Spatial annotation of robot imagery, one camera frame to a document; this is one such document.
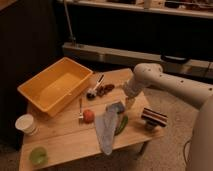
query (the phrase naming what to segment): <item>small object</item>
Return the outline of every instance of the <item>small object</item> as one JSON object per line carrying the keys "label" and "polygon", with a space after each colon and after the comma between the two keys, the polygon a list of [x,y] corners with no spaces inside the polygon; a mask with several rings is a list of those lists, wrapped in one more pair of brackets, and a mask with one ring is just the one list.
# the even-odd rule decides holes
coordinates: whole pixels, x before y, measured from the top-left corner
{"label": "small object", "polygon": [[103,95],[109,93],[115,88],[114,84],[106,84],[105,86],[100,86],[97,88],[97,95],[102,97]]}
{"label": "small object", "polygon": [[79,121],[82,121],[83,120],[83,113],[82,113],[82,98],[79,99],[79,109],[80,109],[80,112],[79,112]]}
{"label": "small object", "polygon": [[167,125],[167,116],[153,110],[144,108],[142,119],[146,120],[145,129],[148,131],[153,130],[157,125],[165,127]]}
{"label": "small object", "polygon": [[101,75],[101,77],[99,78],[99,80],[97,81],[96,85],[94,88],[90,88],[87,91],[87,99],[92,100],[96,97],[97,95],[97,88],[100,86],[101,82],[103,81],[104,75]]}
{"label": "small object", "polygon": [[123,113],[125,111],[125,107],[121,101],[108,105],[106,107],[106,111],[114,110],[118,114]]}
{"label": "small object", "polygon": [[34,117],[31,114],[20,116],[16,120],[15,127],[27,135],[33,135],[37,131]]}
{"label": "small object", "polygon": [[85,123],[92,123],[94,121],[95,114],[92,110],[86,109],[83,112],[83,121]]}
{"label": "small object", "polygon": [[126,125],[128,123],[128,120],[129,120],[128,116],[127,115],[123,115],[121,124],[115,130],[115,136],[120,134],[124,130],[124,128],[126,127]]}
{"label": "small object", "polygon": [[30,153],[29,160],[34,166],[45,164],[48,160],[45,148],[44,147],[34,148]]}

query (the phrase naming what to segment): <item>green object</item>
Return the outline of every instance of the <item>green object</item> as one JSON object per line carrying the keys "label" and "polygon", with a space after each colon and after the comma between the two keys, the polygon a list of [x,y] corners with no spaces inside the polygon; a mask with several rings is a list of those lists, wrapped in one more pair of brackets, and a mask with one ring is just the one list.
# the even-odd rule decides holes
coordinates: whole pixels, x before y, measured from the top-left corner
{"label": "green object", "polygon": [[127,123],[128,123],[128,116],[124,115],[123,118],[122,118],[120,126],[117,127],[116,130],[115,130],[115,135],[120,134],[124,130],[124,128],[126,127]]}
{"label": "green object", "polygon": [[48,160],[45,148],[44,147],[34,148],[30,153],[29,160],[33,165],[45,164]]}

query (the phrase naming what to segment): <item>table leg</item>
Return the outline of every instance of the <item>table leg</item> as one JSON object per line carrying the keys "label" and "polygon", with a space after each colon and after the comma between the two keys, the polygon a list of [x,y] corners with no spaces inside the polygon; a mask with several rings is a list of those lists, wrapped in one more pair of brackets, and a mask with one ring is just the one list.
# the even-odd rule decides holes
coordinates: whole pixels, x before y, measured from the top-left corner
{"label": "table leg", "polygon": [[148,146],[148,143],[149,143],[149,141],[146,141],[146,142],[144,142],[143,144],[142,144],[142,146],[141,146],[141,149],[140,149],[140,151],[139,151],[139,155],[143,155],[144,154],[144,152],[145,152],[145,150],[146,150],[146,148],[147,148],[147,146]]}

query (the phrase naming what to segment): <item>wooden table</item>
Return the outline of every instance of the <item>wooden table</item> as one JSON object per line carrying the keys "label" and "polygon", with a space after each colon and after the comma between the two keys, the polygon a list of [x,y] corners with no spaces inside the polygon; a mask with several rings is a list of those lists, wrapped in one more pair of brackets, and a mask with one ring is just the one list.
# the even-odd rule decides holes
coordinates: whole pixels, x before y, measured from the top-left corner
{"label": "wooden table", "polygon": [[[91,86],[95,84],[101,74],[103,73],[92,76]],[[95,100],[88,101],[85,90],[53,118],[40,113],[29,105],[28,112],[35,116],[38,131],[32,136],[24,136],[19,170],[30,171],[45,168],[101,153],[94,124],[79,124],[78,122],[79,98],[82,97],[83,110],[91,109],[95,112],[95,115],[101,115],[107,104],[120,100],[125,104],[126,96],[121,89],[121,85],[131,76],[132,71],[130,69],[104,72],[102,85],[115,84],[116,87],[113,91],[102,98],[96,97]],[[143,92],[141,92],[132,108],[125,111],[129,116],[129,122],[124,131],[115,137],[113,149],[148,142],[163,136],[161,127],[157,127],[153,133],[144,130],[144,122],[140,119],[144,107],[149,107],[149,104]],[[31,150],[38,146],[43,146],[47,150],[48,162],[43,166],[34,167],[28,158]]]}

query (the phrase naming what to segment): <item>tomato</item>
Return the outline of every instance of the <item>tomato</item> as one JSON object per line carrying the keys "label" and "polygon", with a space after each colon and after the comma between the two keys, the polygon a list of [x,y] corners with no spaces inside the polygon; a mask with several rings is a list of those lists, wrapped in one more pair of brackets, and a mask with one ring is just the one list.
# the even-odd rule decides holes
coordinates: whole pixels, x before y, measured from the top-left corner
{"label": "tomato", "polygon": [[83,121],[85,123],[92,123],[95,119],[94,112],[90,109],[86,109],[83,111]]}

